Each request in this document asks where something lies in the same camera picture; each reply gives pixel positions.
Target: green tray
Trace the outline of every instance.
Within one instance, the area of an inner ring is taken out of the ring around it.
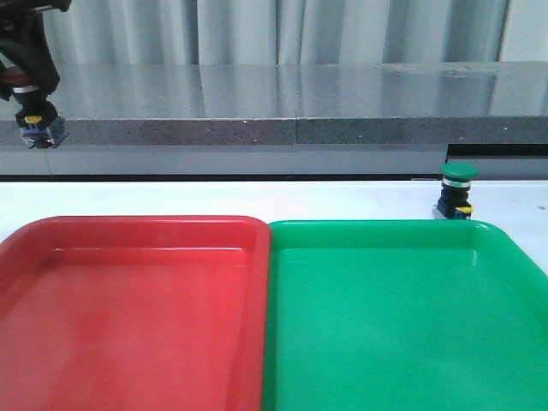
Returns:
[[[548,278],[500,229],[271,227],[265,411],[548,409]]]

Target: red tray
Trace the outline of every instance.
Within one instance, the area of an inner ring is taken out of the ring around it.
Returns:
[[[270,229],[54,217],[0,244],[0,409],[259,410]]]

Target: yellow label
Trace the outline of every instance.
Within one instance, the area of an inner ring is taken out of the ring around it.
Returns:
[[[27,124],[38,124],[41,121],[42,121],[42,116],[26,116],[25,117],[25,122],[27,122]]]
[[[473,207],[457,207],[455,210],[462,211],[465,214],[472,214],[472,211],[474,211]]]

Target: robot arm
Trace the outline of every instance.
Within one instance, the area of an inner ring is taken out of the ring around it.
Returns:
[[[0,0],[0,52],[14,65],[0,63],[0,98],[22,105],[15,115],[28,148],[57,147],[66,137],[64,119],[47,101],[59,74],[45,40],[42,11],[69,9],[72,0]]]

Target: white surface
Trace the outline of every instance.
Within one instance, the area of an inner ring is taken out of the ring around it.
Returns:
[[[284,219],[430,218],[440,182],[4,182],[0,241],[59,215],[235,214]],[[548,181],[474,182],[474,219],[506,231],[548,272]]]

